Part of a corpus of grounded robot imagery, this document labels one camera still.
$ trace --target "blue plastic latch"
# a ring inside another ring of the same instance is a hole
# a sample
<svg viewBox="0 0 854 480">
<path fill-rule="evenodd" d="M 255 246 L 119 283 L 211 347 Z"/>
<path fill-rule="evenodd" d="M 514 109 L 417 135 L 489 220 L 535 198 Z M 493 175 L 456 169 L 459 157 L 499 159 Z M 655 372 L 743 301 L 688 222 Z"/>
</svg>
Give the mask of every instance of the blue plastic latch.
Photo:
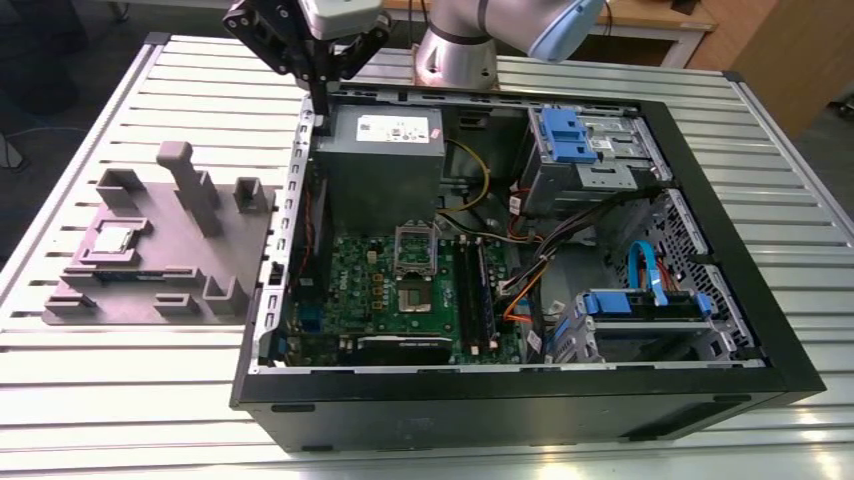
<svg viewBox="0 0 854 480">
<path fill-rule="evenodd" d="M 596 295 L 594 293 L 584 294 L 584 310 L 587 315 L 595 315 L 599 313 L 599 302 L 596 302 Z"/>
<path fill-rule="evenodd" d="M 623 292 L 598 292 L 596 300 L 602 313 L 631 313 L 628 296 Z"/>
<path fill-rule="evenodd" d="M 698 293 L 695 295 L 696 306 L 699 307 L 699 311 L 703 314 L 703 318 L 711 315 L 714 312 L 714 308 L 711 306 L 711 298 L 704 293 Z"/>
<path fill-rule="evenodd" d="M 631 313 L 628 296 L 623 292 L 595 292 L 584 295 L 587 314 Z"/>
<path fill-rule="evenodd" d="M 587 146 L 587 127 L 572 110 L 544 108 L 540 125 L 551 144 L 551 160 L 558 163 L 594 163 L 599 156 Z"/>
</svg>

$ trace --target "yellow wire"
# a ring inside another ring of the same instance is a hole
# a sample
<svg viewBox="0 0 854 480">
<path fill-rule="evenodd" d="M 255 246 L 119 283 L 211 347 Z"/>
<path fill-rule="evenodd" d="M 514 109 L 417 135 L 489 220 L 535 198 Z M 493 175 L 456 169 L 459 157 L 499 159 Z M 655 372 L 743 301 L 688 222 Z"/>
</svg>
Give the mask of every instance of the yellow wire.
<svg viewBox="0 0 854 480">
<path fill-rule="evenodd" d="M 452 138 L 445 138 L 444 141 L 448 143 L 452 143 L 459 148 L 465 150 L 465 153 L 471 155 L 471 158 L 473 158 L 477 164 L 480 165 L 480 170 L 483 170 L 483 190 L 480 190 L 480 195 L 477 195 L 477 198 L 475 198 L 467 204 L 460 205 L 459 207 L 439 209 L 440 213 L 453 213 L 453 212 L 461 212 L 463 210 L 473 207 L 477 204 L 477 202 L 483 200 L 483 197 L 485 197 L 485 194 L 489 193 L 489 169 L 485 166 L 485 162 L 480 158 L 480 155 L 477 155 L 475 151 L 471 148 L 468 148 L 467 145 L 463 145 L 459 141 L 453 140 Z"/>
<path fill-rule="evenodd" d="M 504 310 L 504 315 L 503 315 L 504 319 L 508 318 L 510 312 L 512 312 L 512 309 L 516 306 L 516 304 L 519 303 L 519 300 L 522 300 L 522 297 L 524 297 L 524 294 L 528 293 L 528 290 L 531 289 L 531 287 L 534 286 L 534 284 L 539 280 L 539 277 L 542 277 L 543 273 L 546 273 L 546 268 L 548 268 L 548 267 L 547 266 L 543 267 L 543 269 L 539 271 L 539 273 L 536 275 L 534 275 L 534 278 L 531 278 L 531 281 L 528 282 L 528 284 L 522 289 L 522 292 L 519 292 L 519 295 L 514 299 L 512 303 L 507 306 L 507 310 Z"/>
</svg>

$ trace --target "floor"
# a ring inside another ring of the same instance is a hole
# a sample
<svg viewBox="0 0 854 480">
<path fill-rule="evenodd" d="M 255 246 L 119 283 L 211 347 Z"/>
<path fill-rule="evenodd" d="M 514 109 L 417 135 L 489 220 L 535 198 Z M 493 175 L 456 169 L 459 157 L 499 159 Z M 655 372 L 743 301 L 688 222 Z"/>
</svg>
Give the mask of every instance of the floor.
<svg viewBox="0 0 854 480">
<path fill-rule="evenodd" d="M 148 32 L 225 36 L 220 26 L 223 12 L 217 10 L 133 5 L 131 20 L 113 24 L 105 3 L 85 0 L 74 3 L 92 39 L 85 51 L 64 58 L 80 90 L 80 100 L 61 114 L 34 117 L 17 109 L 0 92 L 0 131 L 6 135 L 45 126 L 87 129 Z M 420 38 L 421 33 L 416 31 L 415 38 Z M 403 47 L 407 36 L 404 28 L 395 28 L 389 46 Z M 29 159 L 30 165 L 20 173 L 0 170 L 0 266 L 14 249 L 81 140 L 81 132 L 48 129 L 21 135 L 10 142 Z M 854 184 L 854 122 L 836 118 L 828 109 L 795 144 L 843 208 L 854 215 L 854 190 L 850 189 Z"/>
</svg>

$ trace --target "ram slot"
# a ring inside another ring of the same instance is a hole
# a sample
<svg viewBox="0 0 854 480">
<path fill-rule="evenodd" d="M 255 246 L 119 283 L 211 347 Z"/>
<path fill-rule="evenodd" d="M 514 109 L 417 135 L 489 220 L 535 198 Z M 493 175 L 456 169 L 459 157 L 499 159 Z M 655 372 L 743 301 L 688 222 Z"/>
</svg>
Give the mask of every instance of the ram slot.
<svg viewBox="0 0 854 480">
<path fill-rule="evenodd" d="M 469 272 L 467 262 L 468 245 L 464 237 L 460 237 L 453 246 L 453 286 L 456 289 L 456 311 L 459 317 L 459 338 L 463 351 L 471 354 L 479 353 L 477 336 L 473 328 L 472 291 L 468 283 Z"/>
</svg>

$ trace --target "metal case frame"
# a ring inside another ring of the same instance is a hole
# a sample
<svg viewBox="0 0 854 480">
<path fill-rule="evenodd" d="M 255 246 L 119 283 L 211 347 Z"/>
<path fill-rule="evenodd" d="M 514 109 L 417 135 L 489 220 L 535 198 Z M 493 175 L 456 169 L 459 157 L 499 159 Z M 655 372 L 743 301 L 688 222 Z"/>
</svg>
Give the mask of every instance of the metal case frame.
<svg viewBox="0 0 854 480">
<path fill-rule="evenodd" d="M 704 236 L 707 260 L 724 272 L 759 344 L 756 356 L 767 367 L 587 371 L 532 367 L 515 373 L 465 374 L 355 374 L 341 369 L 328 374 L 256 374 L 249 362 L 256 356 L 257 312 L 251 311 L 231 407 L 249 412 L 285 450 L 672 439 L 751 408 L 786 405 L 824 390 L 664 104 L 355 84 L 339 95 L 363 104 L 417 98 L 433 104 L 464 99 L 495 107 L 591 102 L 636 108 Z M 304 155 L 309 132 L 300 133 L 295 151 Z M 299 195 L 299 188 L 287 193 Z M 255 308 L 267 307 L 269 294 L 263 288 L 255 300 Z M 293 438 L 288 430 L 312 433 Z"/>
</svg>

